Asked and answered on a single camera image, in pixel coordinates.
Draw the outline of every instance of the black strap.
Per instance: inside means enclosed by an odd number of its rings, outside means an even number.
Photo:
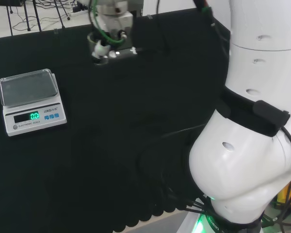
[[[262,100],[248,100],[227,87],[223,89],[216,109],[223,117],[269,137],[274,137],[290,118],[287,111]]]

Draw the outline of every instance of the electronic scale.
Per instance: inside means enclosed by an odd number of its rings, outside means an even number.
[[[55,75],[49,69],[0,79],[8,136],[67,123]]]

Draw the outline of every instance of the scale weighing pan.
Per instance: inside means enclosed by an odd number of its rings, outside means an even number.
[[[18,106],[56,96],[58,89],[49,69],[0,79],[3,106]]]

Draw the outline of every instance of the black table surface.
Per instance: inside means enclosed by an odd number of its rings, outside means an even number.
[[[137,154],[207,122],[227,72],[207,17],[191,9],[160,22],[169,53],[159,52],[155,17],[140,17],[132,38],[145,52],[100,67],[90,60],[90,26],[0,38],[0,77],[49,68],[67,116],[63,126],[8,137],[0,104],[0,233],[120,232],[151,217]],[[187,136],[154,146],[150,167],[178,158]]]

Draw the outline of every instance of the end effector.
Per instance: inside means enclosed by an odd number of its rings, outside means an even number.
[[[129,39],[133,15],[123,0],[90,0],[89,18],[93,31],[88,35],[92,60],[101,63],[109,52],[131,48]]]

